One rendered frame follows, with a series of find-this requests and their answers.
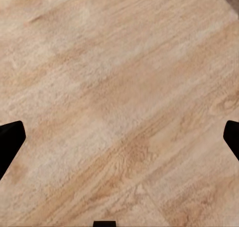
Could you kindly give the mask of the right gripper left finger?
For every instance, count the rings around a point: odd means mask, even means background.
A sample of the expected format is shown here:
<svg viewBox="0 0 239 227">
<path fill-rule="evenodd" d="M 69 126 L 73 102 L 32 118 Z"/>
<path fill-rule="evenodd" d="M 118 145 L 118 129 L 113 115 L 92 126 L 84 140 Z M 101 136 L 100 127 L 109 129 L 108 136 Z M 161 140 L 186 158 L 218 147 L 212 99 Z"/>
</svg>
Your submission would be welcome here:
<svg viewBox="0 0 239 227">
<path fill-rule="evenodd" d="M 26 139 L 21 120 L 0 126 L 0 180 Z"/>
</svg>

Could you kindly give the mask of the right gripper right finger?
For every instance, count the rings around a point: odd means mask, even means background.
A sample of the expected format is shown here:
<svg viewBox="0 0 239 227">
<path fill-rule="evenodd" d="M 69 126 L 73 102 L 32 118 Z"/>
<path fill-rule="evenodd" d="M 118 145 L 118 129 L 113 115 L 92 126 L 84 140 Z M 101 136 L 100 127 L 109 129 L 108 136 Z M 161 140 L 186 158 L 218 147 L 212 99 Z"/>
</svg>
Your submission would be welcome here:
<svg viewBox="0 0 239 227">
<path fill-rule="evenodd" d="M 223 138 L 239 161 L 239 122 L 228 120 Z"/>
</svg>

